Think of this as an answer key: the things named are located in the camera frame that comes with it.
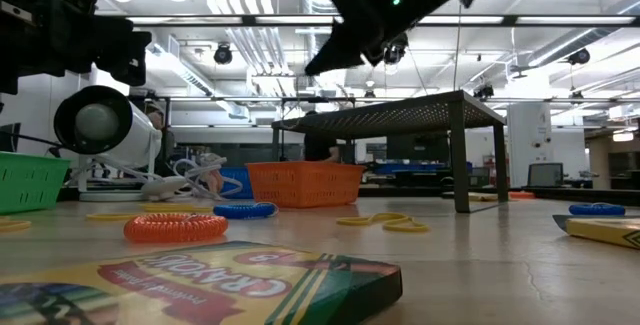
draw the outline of tabletop surface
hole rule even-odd
[[[452,200],[366,198],[355,206],[286,210],[264,220],[231,221],[226,237],[400,265],[404,295],[369,324],[639,324],[640,251],[566,236],[553,214],[569,204],[527,200],[473,215]],[[85,221],[137,204],[62,203],[12,216],[30,230],[0,233],[0,276],[168,250],[131,245],[122,223]],[[402,212],[425,234],[337,225],[338,217]],[[640,214],[629,210],[630,215]]]
[[[271,126],[274,129],[318,134],[335,139],[366,139],[444,131],[451,128],[449,104],[452,102],[464,104],[465,128],[505,123],[502,116],[460,90],[276,121]]]

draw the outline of crayola crayon box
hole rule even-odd
[[[0,324],[353,324],[402,295],[400,268],[249,242],[0,280]]]
[[[640,249],[640,219],[570,219],[570,235]]]

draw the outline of green basket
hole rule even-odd
[[[55,207],[69,162],[0,152],[0,214]]]

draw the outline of black metal table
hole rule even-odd
[[[279,134],[283,130],[343,139],[347,141],[347,144],[352,144],[356,139],[450,130],[451,168],[454,178],[456,211],[471,213],[486,208],[472,211],[469,206],[464,129],[493,127],[496,188],[498,201],[502,203],[509,199],[504,125],[503,117],[460,90],[299,119],[276,121],[271,124],[273,128],[272,155],[274,161],[279,160]]]

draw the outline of computer screen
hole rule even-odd
[[[0,151],[18,152],[18,137],[7,133],[20,134],[20,123],[0,126]]]
[[[449,162],[446,132],[387,137],[387,159]]]
[[[528,186],[560,187],[564,182],[562,163],[540,163],[529,165]]]

